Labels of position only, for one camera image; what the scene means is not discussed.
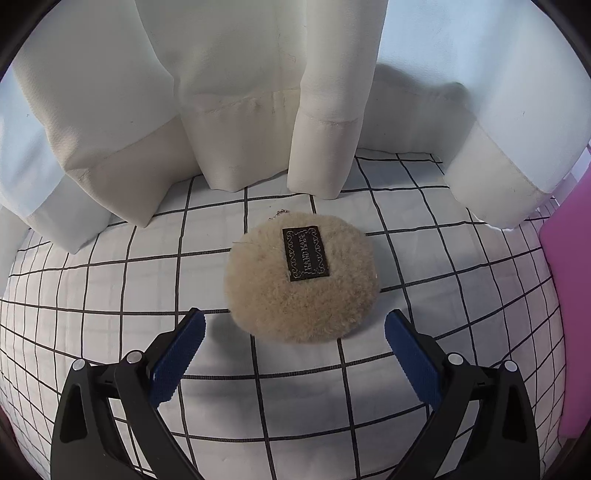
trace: curtain fold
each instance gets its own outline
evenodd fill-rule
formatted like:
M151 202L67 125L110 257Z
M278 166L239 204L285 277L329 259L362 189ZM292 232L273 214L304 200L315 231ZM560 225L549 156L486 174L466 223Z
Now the curtain fold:
M0 186L39 164L44 190L1 201L72 251L108 212L147 225L201 171L237 191L288 170L335 198L357 146L439 156L456 198L509 228L591 137L591 80L529 0L63 0L13 69L46 138L12 171L0 145Z
M147 225L199 172L133 0L62 0L13 66L62 169L121 218Z
M359 141L387 0L307 3L307 63L287 186L334 199Z

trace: grid patterned cloth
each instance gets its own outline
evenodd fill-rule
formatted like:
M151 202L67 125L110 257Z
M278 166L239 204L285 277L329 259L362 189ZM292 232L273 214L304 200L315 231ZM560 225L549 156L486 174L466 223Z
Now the grid patterned cloth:
M385 479L430 414L384 339L386 314L400 308L446 352L519 365L543 472L560 449L564 395L560 309L537 235L555 207L513 231L493 229L457 203L432 156L359 150L336 200L292 194L285 175L237 193L195 177L170 189L145 229L115 218L76 255L31 231L0 300L0 403L49 478L72 362L145 349L196 306L206 338L160 413L205 478ZM222 288L232 242L281 209L339 216L373 242L381 294L346 338L282 345L233 323ZM112 405L133 463L151 475L121 404ZM457 464L477 410L470 405L441 473Z

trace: metal screw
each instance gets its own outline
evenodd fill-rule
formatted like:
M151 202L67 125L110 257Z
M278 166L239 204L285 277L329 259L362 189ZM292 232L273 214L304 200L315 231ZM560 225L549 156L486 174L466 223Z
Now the metal screw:
M127 363L129 364L136 364L142 359L142 352L138 350L134 350L133 352L129 352L125 357Z
M83 358L79 358L78 360L74 360L74 363L72 364L72 369L73 370L82 370L82 368L86 365L86 362L84 361Z
M517 364L512 360L507 360L505 362L505 369L509 372L517 372Z
M447 359L452 365L461 365L464 363L464 358L459 353L450 353Z

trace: white curtain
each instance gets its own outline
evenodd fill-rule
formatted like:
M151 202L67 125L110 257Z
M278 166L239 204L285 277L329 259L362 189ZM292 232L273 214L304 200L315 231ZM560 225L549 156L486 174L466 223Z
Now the white curtain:
M438 155L456 198L510 228L591 137L591 80L529 0L62 0L13 68L47 137L11 157L43 166L27 202L61 209L79 187L138 226L200 171L235 191L288 170L292 191L334 198L359 144ZM43 216L70 249L106 217L75 203L96 215L67 215L93 219L76 241Z

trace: blue gripper pad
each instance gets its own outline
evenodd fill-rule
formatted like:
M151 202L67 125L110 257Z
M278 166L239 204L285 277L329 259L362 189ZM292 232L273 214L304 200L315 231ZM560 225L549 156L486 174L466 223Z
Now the blue gripper pad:
M150 404L154 408L173 397L204 338L205 315L196 310L152 370Z
M439 372L407 325L410 326L408 321L396 311L388 313L384 323L386 340L418 399L437 410L441 404Z

